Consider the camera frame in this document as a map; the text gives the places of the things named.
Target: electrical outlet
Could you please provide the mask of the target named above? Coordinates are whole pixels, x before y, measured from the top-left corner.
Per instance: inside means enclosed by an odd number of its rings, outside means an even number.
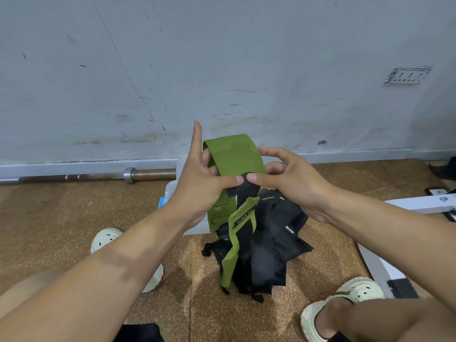
[[[431,69],[432,66],[394,68],[384,85],[419,85]]]

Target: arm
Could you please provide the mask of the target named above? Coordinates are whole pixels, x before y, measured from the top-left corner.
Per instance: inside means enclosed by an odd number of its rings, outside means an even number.
[[[454,223],[336,188],[304,158],[284,149],[259,152],[283,162],[267,164],[266,175],[249,174],[249,181],[279,189],[310,217],[384,258],[456,312]]]
[[[114,339],[134,301],[178,238],[241,177],[213,176],[195,123],[188,160],[170,201],[85,258],[0,320],[2,341]]]

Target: hand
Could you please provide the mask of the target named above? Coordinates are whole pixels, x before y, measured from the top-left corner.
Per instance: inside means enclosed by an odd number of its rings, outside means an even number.
[[[173,207],[171,213],[182,215],[186,230],[202,221],[223,190],[244,182],[241,176],[217,176],[219,171],[216,166],[208,168],[211,158],[209,149],[201,151],[201,148],[201,125],[195,121],[187,161],[176,190],[165,204]]]
[[[278,157],[282,162],[266,164],[266,174],[248,174],[247,180],[278,189],[313,219],[328,222],[324,208],[336,188],[300,155],[282,148],[260,148],[258,151],[262,156]]]

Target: metal ring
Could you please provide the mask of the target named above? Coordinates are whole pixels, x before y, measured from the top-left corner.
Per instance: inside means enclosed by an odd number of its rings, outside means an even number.
[[[123,171],[123,179],[127,184],[134,184],[133,179],[131,178],[131,172],[133,171],[134,168],[125,168]]]

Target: black label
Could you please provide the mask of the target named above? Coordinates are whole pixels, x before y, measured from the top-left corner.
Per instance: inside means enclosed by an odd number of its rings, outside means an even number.
[[[233,228],[236,227],[239,223],[241,223],[244,219],[246,219],[255,210],[255,207],[256,205],[254,205],[248,212],[244,213],[241,218],[234,222]]]

